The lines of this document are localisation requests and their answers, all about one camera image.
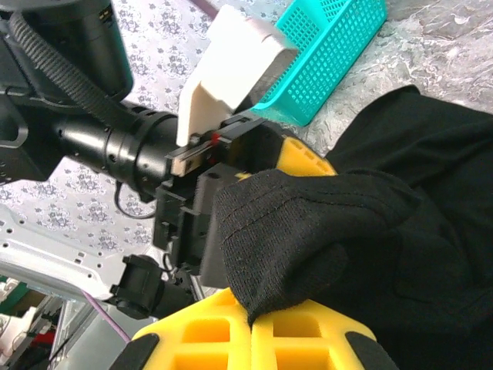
yellow object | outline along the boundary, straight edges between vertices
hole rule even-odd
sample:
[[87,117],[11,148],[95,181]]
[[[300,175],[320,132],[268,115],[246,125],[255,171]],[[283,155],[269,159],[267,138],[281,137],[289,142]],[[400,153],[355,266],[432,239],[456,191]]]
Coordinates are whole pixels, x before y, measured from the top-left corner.
[[314,301],[259,318],[252,331],[230,289],[139,331],[159,344],[144,370],[361,370],[344,336],[370,329]]
[[330,163],[294,137],[286,137],[277,161],[277,168],[292,176],[337,175]]

teal plastic basket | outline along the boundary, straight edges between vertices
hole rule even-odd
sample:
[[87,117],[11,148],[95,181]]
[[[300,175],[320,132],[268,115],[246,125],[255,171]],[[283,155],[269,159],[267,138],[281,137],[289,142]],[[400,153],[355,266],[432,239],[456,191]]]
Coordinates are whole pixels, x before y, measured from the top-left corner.
[[306,126],[386,19],[385,0],[294,0],[276,26],[298,56],[252,112]]

table surface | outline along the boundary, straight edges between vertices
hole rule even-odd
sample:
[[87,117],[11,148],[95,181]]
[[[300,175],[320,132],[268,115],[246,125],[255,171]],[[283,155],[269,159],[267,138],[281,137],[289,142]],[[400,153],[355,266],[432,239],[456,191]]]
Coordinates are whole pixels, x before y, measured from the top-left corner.
[[[274,22],[282,0],[229,3]],[[181,86],[208,45],[207,17],[186,0],[115,0],[135,77],[131,100],[175,112]],[[296,129],[326,153],[355,115],[378,96],[415,84],[429,96],[493,113],[493,2],[388,0],[388,21],[338,86],[317,118]],[[0,188],[0,201],[31,222],[103,250],[144,253],[151,221],[129,220],[112,204],[114,183],[64,160],[49,182]],[[146,213],[135,194],[123,206]]]

gloved hand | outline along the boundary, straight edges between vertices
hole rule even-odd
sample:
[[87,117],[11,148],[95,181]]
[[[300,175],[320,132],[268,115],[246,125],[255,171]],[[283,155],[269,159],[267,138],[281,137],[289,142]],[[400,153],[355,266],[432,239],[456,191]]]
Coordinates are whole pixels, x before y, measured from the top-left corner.
[[[215,202],[228,282],[252,325],[357,268],[366,241],[392,237],[420,199],[377,171],[292,177],[268,170],[222,189]],[[384,244],[363,254],[373,269],[395,257]]]

white plastic part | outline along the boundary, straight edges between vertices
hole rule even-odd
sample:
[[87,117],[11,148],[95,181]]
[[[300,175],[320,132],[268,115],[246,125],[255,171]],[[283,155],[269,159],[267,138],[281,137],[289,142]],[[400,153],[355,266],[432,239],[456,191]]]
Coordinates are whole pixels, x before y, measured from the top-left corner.
[[4,365],[27,336],[34,320],[36,307],[31,307],[21,318],[0,314],[0,365]]
[[274,25],[230,5],[220,9],[207,36],[211,43],[179,97],[178,146],[219,128],[247,96],[257,103],[297,55]]

